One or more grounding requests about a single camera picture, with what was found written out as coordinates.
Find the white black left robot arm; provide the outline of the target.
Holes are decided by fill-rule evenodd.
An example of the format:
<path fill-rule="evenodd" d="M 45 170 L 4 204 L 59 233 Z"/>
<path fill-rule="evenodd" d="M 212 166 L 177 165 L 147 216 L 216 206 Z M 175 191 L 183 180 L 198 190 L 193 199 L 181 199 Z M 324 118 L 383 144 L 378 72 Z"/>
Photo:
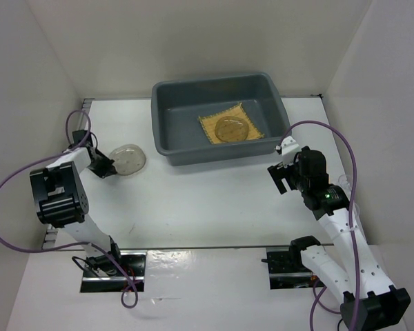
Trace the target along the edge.
<path fill-rule="evenodd" d="M 80 178 L 85 169 L 100 179 L 117 174 L 114 161 L 98 150 L 92 134 L 76 130 L 64 155 L 30 172 L 37 217 L 43 224 L 64 230 L 83 248 L 83 264 L 89 271 L 119 276 L 124 259 L 113 238 L 89 214 L 90 202 Z"/>

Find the clear glass plate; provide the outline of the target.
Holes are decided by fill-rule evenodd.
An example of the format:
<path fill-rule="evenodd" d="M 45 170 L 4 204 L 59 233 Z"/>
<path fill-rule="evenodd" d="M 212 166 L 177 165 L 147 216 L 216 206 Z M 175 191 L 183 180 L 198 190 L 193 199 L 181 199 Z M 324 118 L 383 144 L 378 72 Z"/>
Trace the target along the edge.
<path fill-rule="evenodd" d="M 126 144 L 115 148 L 109 158 L 114 161 L 113 165 L 118 175 L 128 176 L 140 171 L 146 164 L 144 151 L 135 144 Z"/>
<path fill-rule="evenodd" d="M 226 143 L 245 141 L 248 133 L 249 125 L 247 121 L 239 117 L 222 117 L 215 125 L 215 136 Z"/>

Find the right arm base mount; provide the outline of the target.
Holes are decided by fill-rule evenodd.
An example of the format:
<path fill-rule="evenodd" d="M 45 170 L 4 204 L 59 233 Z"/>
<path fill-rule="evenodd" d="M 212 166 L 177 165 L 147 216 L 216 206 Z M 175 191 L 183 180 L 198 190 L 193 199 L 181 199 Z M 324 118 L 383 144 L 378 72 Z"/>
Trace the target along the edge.
<path fill-rule="evenodd" d="M 262 263 L 268 269 L 271 290 L 322 287 L 317 275 L 302 264 L 300 251 L 291 246 L 266 248 Z"/>

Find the clear plastic cup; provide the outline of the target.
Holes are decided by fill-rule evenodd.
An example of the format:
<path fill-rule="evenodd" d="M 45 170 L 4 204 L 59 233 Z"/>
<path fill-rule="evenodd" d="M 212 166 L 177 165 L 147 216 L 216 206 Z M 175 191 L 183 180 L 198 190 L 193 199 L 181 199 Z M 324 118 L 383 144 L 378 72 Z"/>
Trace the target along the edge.
<path fill-rule="evenodd" d="M 351 192 L 353 189 L 353 177 L 349 174 L 343 174 L 339 176 L 337 183 L 343 190 L 347 192 Z"/>
<path fill-rule="evenodd" d="M 352 214 L 353 219 L 359 218 L 359 206 L 356 203 L 348 206 L 348 211 Z"/>

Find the grey plastic bin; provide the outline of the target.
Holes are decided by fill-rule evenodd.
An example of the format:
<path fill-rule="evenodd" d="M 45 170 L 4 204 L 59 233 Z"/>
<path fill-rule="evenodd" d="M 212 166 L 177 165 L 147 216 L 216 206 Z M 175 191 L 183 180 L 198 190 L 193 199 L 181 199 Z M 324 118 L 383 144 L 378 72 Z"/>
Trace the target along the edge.
<path fill-rule="evenodd" d="M 156 150 L 173 166 L 270 154 L 290 126 L 263 72 L 157 83 L 151 121 Z"/>

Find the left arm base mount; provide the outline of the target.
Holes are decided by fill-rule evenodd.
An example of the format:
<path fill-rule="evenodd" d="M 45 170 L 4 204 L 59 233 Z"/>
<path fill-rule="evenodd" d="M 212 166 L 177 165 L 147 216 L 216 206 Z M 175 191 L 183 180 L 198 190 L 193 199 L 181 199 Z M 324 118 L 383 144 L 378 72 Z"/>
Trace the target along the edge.
<path fill-rule="evenodd" d="M 119 271 L 115 275 L 108 276 L 102 270 L 92 269 L 81 257 L 73 256 L 72 261 L 82 271 L 81 293 L 121 292 L 128 287 L 126 278 Z M 121 266 L 136 283 L 137 291 L 143 292 L 146 253 L 121 253 Z"/>

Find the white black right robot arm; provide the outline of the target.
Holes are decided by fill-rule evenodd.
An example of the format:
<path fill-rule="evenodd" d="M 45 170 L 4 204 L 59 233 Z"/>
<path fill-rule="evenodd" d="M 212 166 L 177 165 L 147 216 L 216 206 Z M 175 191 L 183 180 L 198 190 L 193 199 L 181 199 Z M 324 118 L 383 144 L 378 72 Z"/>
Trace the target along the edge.
<path fill-rule="evenodd" d="M 304 205 L 329 235 L 342 260 L 328 256 L 313 236 L 290 243 L 288 262 L 296 271 L 311 270 L 339 303 L 345 325 L 380 330 L 400 322 L 411 298 L 381 269 L 359 230 L 344 190 L 330 183 L 325 156 L 295 140 L 276 148 L 282 160 L 268 168 L 278 190 L 298 190 Z"/>

